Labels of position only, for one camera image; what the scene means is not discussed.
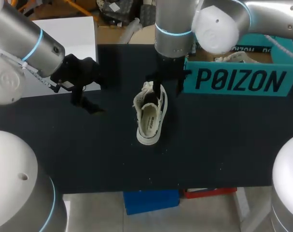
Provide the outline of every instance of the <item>red object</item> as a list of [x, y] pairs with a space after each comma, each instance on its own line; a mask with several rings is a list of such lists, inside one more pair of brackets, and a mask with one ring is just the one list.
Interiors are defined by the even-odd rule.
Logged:
[[184, 196], [188, 199], [198, 198], [198, 197], [210, 197], [217, 195], [225, 195], [236, 192], [237, 188], [217, 188], [215, 190], [210, 191], [196, 191], [196, 192], [187, 192], [183, 190]]

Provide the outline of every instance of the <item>floor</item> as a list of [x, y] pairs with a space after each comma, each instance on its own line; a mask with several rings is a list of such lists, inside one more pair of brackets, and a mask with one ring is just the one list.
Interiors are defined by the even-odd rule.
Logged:
[[[250, 207], [270, 187], [246, 188]], [[240, 232], [233, 196], [182, 199], [178, 207], [128, 216], [121, 192], [65, 195], [68, 232]], [[273, 232], [267, 218], [256, 232]]]

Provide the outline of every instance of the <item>sneaker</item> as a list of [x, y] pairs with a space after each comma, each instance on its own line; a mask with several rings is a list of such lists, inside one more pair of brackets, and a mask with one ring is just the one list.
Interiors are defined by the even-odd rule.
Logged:
[[158, 99], [153, 91], [153, 81], [145, 82], [142, 91], [133, 100], [138, 118], [137, 139], [144, 145], [153, 145], [160, 137], [167, 112], [167, 93], [162, 85], [160, 90]]
[[246, 52], [235, 52], [227, 57], [215, 58], [215, 62], [234, 62], [234, 63], [258, 63], [251, 59]]

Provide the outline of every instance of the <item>white cable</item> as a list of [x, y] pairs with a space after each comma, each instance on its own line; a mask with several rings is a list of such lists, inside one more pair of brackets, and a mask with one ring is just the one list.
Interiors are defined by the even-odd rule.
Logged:
[[291, 58], [293, 58], [293, 53], [289, 50], [287, 50], [284, 46], [280, 45], [275, 39], [273, 39], [272, 37], [270, 37], [269, 35], [265, 35], [265, 37], [272, 42], [276, 47], [278, 47], [281, 51], [283, 51], [284, 53], [286, 53], [288, 56], [290, 56]]
[[45, 81], [41, 76], [38, 75], [38, 70], [31, 67], [27, 62], [22, 61], [21, 59], [19, 59], [16, 56], [11, 55], [10, 53], [0, 49], [0, 57], [5, 56], [6, 58], [9, 58], [10, 60], [14, 61], [15, 63], [18, 63], [19, 65], [22, 66], [22, 69], [27, 69], [31, 74], [34, 75], [34, 77], [36, 77], [42, 84], [44, 84], [45, 86], [48, 86], [49, 88], [51, 88], [51, 84], [47, 81]]

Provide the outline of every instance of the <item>black tablecloth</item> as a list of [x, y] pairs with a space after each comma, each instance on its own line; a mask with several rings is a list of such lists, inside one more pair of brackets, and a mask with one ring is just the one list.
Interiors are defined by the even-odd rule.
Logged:
[[164, 83], [168, 111], [153, 146], [136, 138], [133, 98], [156, 69], [150, 45], [99, 45], [110, 88], [88, 92], [98, 116], [70, 95], [25, 98], [0, 108], [0, 130], [16, 134], [62, 193], [271, 185], [279, 149], [293, 137], [288, 97], [181, 94]]

